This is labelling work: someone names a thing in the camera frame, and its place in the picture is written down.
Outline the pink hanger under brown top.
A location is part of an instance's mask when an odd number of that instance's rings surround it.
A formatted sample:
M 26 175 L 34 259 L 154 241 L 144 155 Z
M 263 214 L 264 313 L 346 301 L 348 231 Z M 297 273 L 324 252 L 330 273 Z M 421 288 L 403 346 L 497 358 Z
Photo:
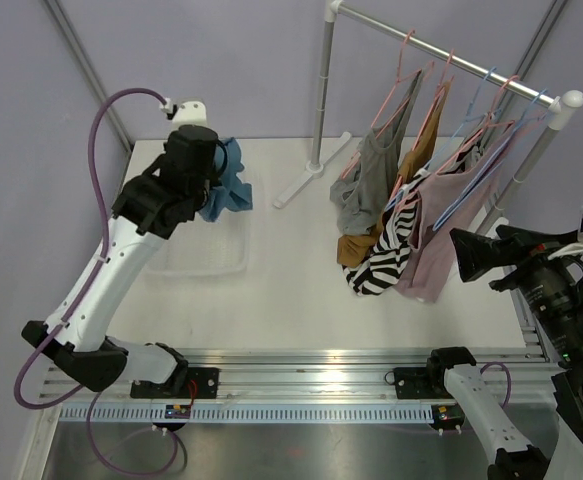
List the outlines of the pink hanger under brown top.
M 438 135 L 440 117 L 444 110 L 449 89 L 454 79 L 453 76 L 447 78 L 449 65 L 450 61 L 447 60 L 430 108 L 422 122 L 418 134 L 416 135 L 411 150 L 406 153 L 398 168 L 396 180 L 399 175 L 402 175 L 406 181 L 410 182 L 415 176 L 415 173 L 420 168 L 423 168 L 425 163 L 430 160 L 433 155 Z

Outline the black white striped tank top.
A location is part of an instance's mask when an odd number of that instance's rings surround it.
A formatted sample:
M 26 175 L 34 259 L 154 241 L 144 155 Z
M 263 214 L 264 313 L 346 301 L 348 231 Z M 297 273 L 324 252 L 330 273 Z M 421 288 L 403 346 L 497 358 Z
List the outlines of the black white striped tank top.
M 343 235 L 337 243 L 337 263 L 348 286 L 358 296 L 378 296 L 397 285 L 412 247 L 418 201 L 385 211 L 369 234 Z

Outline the mauve pink tank top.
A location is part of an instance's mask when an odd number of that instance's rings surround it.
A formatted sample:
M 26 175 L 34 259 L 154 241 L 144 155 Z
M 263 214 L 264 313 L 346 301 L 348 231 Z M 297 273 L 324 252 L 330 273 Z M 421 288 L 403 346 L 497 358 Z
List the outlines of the mauve pink tank top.
M 500 164 L 514 135 L 502 135 L 482 152 L 469 151 L 463 172 L 436 173 L 418 190 L 419 213 L 410 238 L 412 253 L 395 285 L 401 295 L 426 303 L 440 296 L 456 261 L 450 232 L 466 230 L 497 189 Z

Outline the teal blue tank top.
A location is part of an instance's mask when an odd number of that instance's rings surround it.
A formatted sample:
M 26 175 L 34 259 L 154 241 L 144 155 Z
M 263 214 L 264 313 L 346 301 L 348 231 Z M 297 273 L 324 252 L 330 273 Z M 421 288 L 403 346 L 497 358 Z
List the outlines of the teal blue tank top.
M 217 169 L 223 166 L 224 153 L 227 153 L 227 165 L 220 176 L 220 185 L 210 189 L 206 204 L 198 212 L 206 222 L 217 221 L 223 210 L 242 212 L 253 208 L 252 185 L 239 178 L 245 170 L 240 145 L 234 137 L 221 142 L 223 147 L 216 147 L 214 165 Z

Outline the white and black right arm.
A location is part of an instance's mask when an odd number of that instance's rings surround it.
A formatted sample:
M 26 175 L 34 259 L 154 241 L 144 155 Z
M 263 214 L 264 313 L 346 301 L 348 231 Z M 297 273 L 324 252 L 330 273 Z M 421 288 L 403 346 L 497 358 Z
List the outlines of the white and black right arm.
M 489 479 L 583 479 L 583 243 L 575 231 L 549 234 L 500 225 L 493 238 L 454 228 L 450 238 L 460 278 L 479 279 L 497 267 L 510 273 L 490 282 L 496 292 L 521 294 L 558 356 L 550 379 L 553 402 L 541 419 L 518 426 L 488 391 L 465 347 L 431 352 L 427 389 L 449 395 L 475 432 Z

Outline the white plastic basket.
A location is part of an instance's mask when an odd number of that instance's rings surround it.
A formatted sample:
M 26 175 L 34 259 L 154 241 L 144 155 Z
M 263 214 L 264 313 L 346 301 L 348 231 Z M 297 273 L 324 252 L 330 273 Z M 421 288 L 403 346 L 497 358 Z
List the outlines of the white plastic basket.
M 224 209 L 216 222 L 199 215 L 180 224 L 147 262 L 147 275 L 164 278 L 213 277 L 243 271 L 249 260 L 252 211 Z

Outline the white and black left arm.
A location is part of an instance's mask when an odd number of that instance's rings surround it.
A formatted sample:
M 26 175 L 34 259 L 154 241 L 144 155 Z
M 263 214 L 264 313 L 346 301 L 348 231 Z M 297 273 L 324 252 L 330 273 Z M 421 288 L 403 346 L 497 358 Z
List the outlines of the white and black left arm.
M 117 381 L 139 382 L 153 394 L 179 396 L 188 361 L 164 343 L 134 344 L 108 335 L 111 320 L 145 264 L 176 228 L 194 219 L 226 167 L 224 148 L 206 127 L 172 131 L 162 153 L 128 180 L 109 215 L 101 249 L 64 303 L 44 321 L 30 321 L 23 338 L 83 388 L 102 392 Z

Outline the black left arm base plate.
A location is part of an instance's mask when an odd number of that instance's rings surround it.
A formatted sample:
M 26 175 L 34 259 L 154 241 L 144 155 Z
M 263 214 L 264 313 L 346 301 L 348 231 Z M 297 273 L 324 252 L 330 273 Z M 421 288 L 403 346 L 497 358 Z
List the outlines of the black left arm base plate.
M 216 399 L 220 369 L 215 367 L 191 367 L 177 369 L 163 384 L 140 381 L 131 386 L 134 399 Z

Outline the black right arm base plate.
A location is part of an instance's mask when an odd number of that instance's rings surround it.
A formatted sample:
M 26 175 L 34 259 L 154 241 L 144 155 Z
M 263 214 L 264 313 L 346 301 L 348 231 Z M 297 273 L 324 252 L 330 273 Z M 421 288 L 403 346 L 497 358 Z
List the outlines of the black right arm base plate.
M 451 396 L 436 385 L 425 367 L 396 367 L 384 376 L 400 400 L 447 400 Z

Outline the grey metal clothes rack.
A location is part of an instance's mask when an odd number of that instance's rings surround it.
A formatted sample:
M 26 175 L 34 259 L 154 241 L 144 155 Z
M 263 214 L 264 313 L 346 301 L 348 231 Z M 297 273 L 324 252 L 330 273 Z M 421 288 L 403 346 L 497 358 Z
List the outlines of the grey metal clothes rack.
M 434 58 L 448 62 L 450 65 L 459 68 L 472 75 L 480 77 L 494 85 L 504 88 L 520 98 L 534 100 L 538 105 L 547 109 L 550 113 L 550 122 L 538 140 L 533 145 L 524 161 L 517 169 L 511 180 L 507 183 L 502 194 L 495 198 L 493 205 L 486 214 L 482 223 L 477 227 L 479 234 L 485 234 L 495 224 L 496 220 L 503 216 L 505 208 L 513 198 L 520 186 L 524 183 L 530 172 L 540 160 L 550 143 L 563 130 L 571 120 L 572 116 L 583 106 L 583 92 L 570 90 L 559 97 L 550 97 L 542 94 L 520 81 L 508 79 L 485 67 L 479 66 L 469 60 L 463 59 L 451 51 L 444 50 L 425 40 L 404 32 L 397 27 L 375 18 L 361 10 L 343 2 L 327 1 L 324 10 L 324 30 L 320 55 L 320 66 L 317 77 L 317 99 L 315 104 L 315 120 L 313 126 L 312 150 L 304 171 L 294 180 L 280 195 L 273 201 L 276 209 L 285 208 L 302 190 L 312 181 L 321 178 L 326 166 L 349 144 L 352 136 L 344 132 L 335 140 L 334 149 L 325 157 L 321 156 L 322 139 L 324 129 L 324 119 L 326 112 L 326 99 L 328 91 L 329 70 L 335 22 L 342 15 L 368 26 L 376 31 L 388 35 L 395 39 L 400 39 L 405 44 L 410 45 Z

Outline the mustard brown tank top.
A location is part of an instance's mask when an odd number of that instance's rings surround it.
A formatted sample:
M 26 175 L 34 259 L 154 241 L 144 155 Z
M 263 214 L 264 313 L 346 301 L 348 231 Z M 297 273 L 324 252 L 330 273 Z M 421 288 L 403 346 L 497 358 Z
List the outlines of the mustard brown tank top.
M 384 230 L 395 189 L 407 185 L 433 155 L 442 111 L 451 83 L 438 88 L 414 145 L 401 152 L 421 80 L 414 79 L 393 117 L 367 133 L 358 148 L 357 161 L 347 167 L 330 189 L 330 200 L 339 208 L 336 261 L 357 267 Z

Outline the grey tank top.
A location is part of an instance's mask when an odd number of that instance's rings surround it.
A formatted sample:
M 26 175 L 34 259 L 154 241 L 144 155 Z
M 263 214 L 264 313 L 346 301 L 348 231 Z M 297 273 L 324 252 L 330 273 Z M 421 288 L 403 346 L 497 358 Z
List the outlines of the grey tank top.
M 423 79 L 423 72 L 415 74 L 387 122 L 372 127 L 359 143 L 356 164 L 331 185 L 329 198 L 338 209 L 337 228 L 341 234 L 367 234 L 389 200 L 397 178 L 402 141 Z

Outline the blue hanger under striped top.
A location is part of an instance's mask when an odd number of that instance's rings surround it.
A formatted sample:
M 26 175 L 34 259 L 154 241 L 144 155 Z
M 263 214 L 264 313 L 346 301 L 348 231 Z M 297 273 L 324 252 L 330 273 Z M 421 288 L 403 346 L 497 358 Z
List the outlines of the blue hanger under striped top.
M 478 86 L 474 92 L 474 95 L 473 95 L 471 101 L 468 104 L 468 107 L 467 107 L 467 110 L 466 110 L 466 113 L 465 113 L 465 116 L 464 116 L 462 122 L 458 125 L 457 129 L 453 132 L 453 134 L 446 138 L 446 141 L 442 144 L 442 146 L 434 151 L 431 159 L 428 160 L 425 163 L 425 165 L 423 166 L 424 169 L 427 168 L 427 166 L 430 164 L 430 162 L 433 159 L 435 159 L 437 156 L 441 155 L 447 149 L 447 147 L 450 145 L 451 141 L 454 140 L 459 135 L 459 133 L 462 131 L 462 129 L 466 125 L 485 117 L 484 114 L 474 116 L 473 109 L 474 109 L 475 103 L 479 97 L 479 94 L 480 94 L 480 91 L 481 91 L 483 85 L 487 82 L 487 79 L 490 77 L 490 75 L 495 73 L 496 71 L 497 71 L 497 67 L 492 66 L 485 73 L 485 75 L 482 77 L 482 79 L 480 80 L 480 83 L 478 84 Z M 389 211 L 391 208 L 394 208 L 395 205 L 397 204 L 397 202 L 399 200 L 401 200 L 403 196 L 405 196 L 405 193 L 404 193 L 405 185 L 408 185 L 408 184 L 409 184 L 409 181 L 406 181 L 402 175 L 398 176 L 398 178 L 396 180 L 396 184 L 394 186 L 394 190 L 392 191 L 391 196 L 389 198 L 389 201 L 387 202 L 387 204 L 385 206 L 385 209 L 384 209 L 385 212 Z

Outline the aluminium mounting rail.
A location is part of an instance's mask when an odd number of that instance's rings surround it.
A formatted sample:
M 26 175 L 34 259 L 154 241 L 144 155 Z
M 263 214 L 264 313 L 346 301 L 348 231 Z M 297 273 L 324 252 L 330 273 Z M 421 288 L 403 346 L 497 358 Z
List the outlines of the aluminium mounting rail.
M 229 402 L 271 403 L 380 403 L 395 399 L 387 383 L 398 366 L 424 366 L 425 349 L 362 350 L 203 350 L 183 349 L 192 366 L 220 370 L 217 399 Z M 512 377 L 514 402 L 551 395 L 550 377 L 560 371 L 541 353 L 539 342 L 526 348 L 497 352 L 477 349 L 479 365 L 490 361 L 506 364 Z M 72 388 L 57 367 L 49 367 L 40 393 L 34 399 L 51 400 Z

